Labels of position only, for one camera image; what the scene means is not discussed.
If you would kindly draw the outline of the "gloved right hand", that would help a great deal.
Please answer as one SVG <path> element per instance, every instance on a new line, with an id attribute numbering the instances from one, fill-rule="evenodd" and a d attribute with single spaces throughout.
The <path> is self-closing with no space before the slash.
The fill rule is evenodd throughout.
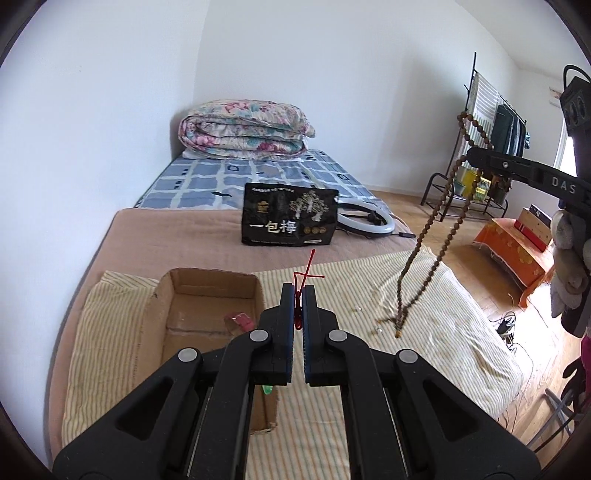
<path id="1" fill-rule="evenodd" d="M 583 305 L 590 286 L 590 235 L 586 222 L 565 209 L 551 219 L 555 272 L 551 280 L 551 312 L 557 318 Z"/>

